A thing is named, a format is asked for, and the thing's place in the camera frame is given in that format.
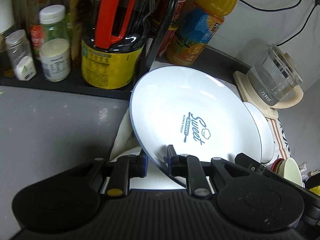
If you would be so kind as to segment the white Sweet bakery plate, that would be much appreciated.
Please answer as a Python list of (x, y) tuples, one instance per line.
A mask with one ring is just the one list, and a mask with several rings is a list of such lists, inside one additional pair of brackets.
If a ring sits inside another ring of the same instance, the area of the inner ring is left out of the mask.
[(262, 157), (258, 128), (244, 103), (216, 78), (187, 67), (145, 74), (130, 99), (135, 136), (149, 159), (168, 174), (167, 147), (209, 162)]

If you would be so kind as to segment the stacked cream bowls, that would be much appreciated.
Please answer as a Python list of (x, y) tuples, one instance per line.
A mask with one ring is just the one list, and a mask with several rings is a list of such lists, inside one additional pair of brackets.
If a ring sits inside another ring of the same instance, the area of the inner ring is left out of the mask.
[(277, 159), (272, 164), (271, 171), (299, 186), (303, 186), (299, 166), (293, 158)]

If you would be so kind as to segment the white patterned dish towel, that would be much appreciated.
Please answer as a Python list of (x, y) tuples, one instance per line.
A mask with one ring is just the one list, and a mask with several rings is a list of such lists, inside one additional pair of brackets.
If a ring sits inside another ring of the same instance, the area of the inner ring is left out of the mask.
[(110, 159), (112, 160), (118, 155), (138, 146), (139, 142), (131, 125), (130, 109), (128, 108), (120, 123), (117, 136), (111, 150)]

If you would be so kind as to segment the white plate underneath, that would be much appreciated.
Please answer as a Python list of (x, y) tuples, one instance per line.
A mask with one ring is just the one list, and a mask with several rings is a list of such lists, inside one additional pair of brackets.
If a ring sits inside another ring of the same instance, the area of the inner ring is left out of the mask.
[(117, 161), (118, 158), (123, 156), (137, 157), (130, 163), (130, 189), (142, 190), (180, 190), (184, 189), (181, 185), (174, 182), (166, 176), (157, 166), (155, 166), (146, 154), (140, 156), (142, 148), (140, 146), (121, 153), (119, 156), (114, 157), (110, 162)]

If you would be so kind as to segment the striped patterned table cloth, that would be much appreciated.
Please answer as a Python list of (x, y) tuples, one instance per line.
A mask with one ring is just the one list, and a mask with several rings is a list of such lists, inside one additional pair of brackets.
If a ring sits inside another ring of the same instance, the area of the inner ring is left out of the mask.
[(280, 121), (278, 119), (275, 120), (269, 118), (267, 118), (266, 120), (271, 129), (274, 140), (274, 154), (269, 164), (273, 163), (279, 158), (291, 158), (289, 143), (285, 137), (285, 133)]

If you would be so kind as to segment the small white plate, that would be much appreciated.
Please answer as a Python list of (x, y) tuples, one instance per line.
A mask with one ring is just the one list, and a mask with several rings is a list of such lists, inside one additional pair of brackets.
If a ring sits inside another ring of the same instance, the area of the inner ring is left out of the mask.
[(255, 105), (250, 102), (244, 102), (244, 105), (248, 109), (258, 129), (261, 142), (260, 162), (262, 164), (267, 164), (272, 160), (274, 155), (274, 139), (272, 131), (266, 118)]

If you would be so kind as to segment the black shelf rack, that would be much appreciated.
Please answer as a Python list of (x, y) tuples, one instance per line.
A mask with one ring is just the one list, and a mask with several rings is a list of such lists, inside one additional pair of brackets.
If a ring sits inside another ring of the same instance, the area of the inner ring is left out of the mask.
[(36, 63), (30, 81), (1, 77), (1, 85), (108, 98), (130, 97), (147, 73), (169, 28), (177, 0), (72, 0), (72, 70), (52, 82)]

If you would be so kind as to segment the glass kettle with beige lid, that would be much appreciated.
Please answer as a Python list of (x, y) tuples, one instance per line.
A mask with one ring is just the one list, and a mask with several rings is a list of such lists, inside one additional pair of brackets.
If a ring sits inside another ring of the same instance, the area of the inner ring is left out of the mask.
[(278, 119), (277, 110), (295, 106), (304, 95), (295, 65), (279, 46), (268, 46), (266, 55), (246, 74), (233, 74), (242, 100), (255, 105), (266, 118)]

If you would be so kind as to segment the white capped seasoning bottle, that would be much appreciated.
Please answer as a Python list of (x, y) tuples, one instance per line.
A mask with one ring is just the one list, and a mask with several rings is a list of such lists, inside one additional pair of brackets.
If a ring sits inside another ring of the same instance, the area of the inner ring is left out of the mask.
[(50, 82), (60, 82), (71, 71), (65, 6), (56, 4), (43, 8), (39, 20), (42, 29), (40, 59), (43, 73)]

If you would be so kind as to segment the orange juice bottle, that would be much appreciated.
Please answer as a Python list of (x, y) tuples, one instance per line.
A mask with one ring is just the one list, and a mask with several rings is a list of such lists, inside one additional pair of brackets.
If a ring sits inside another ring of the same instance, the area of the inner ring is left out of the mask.
[(196, 0), (175, 32), (165, 55), (170, 63), (191, 66), (224, 23), (237, 0)]

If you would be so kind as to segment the small glass salt shaker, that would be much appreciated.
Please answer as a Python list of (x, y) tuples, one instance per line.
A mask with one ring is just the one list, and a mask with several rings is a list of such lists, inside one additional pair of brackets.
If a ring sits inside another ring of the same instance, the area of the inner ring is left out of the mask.
[(5, 39), (5, 44), (16, 78), (20, 81), (32, 79), (36, 75), (36, 68), (25, 30), (11, 33)]

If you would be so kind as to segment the dark soy sauce jug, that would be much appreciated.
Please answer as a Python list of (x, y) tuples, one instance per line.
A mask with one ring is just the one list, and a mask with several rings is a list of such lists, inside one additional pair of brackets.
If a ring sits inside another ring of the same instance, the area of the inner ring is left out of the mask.
[(149, 32), (154, 0), (80, 0), (81, 72), (98, 88), (131, 82)]

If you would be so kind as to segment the red label sauce bottle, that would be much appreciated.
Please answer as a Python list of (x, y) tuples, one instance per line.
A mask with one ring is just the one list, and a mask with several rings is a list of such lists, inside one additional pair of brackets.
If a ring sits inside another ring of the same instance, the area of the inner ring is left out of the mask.
[(40, 59), (40, 49), (44, 41), (45, 34), (41, 25), (33, 25), (30, 28), (31, 41), (36, 58)]

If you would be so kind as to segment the red snack can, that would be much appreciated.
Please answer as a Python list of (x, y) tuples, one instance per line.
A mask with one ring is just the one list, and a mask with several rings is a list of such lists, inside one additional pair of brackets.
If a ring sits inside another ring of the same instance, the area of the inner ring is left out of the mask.
[(176, 30), (178, 29), (178, 19), (180, 18), (181, 11), (187, 0), (177, 0), (176, 8), (171, 20), (170, 26), (164, 35), (163, 41), (161, 42), (160, 48), (157, 52), (156, 57), (162, 57), (171, 42)]

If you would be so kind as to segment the oil bottle white cap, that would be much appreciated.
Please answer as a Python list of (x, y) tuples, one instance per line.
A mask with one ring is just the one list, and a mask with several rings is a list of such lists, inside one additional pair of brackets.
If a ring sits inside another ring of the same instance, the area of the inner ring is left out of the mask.
[(1, 76), (14, 77), (5, 39), (15, 29), (15, 18), (12, 0), (1, 0)]

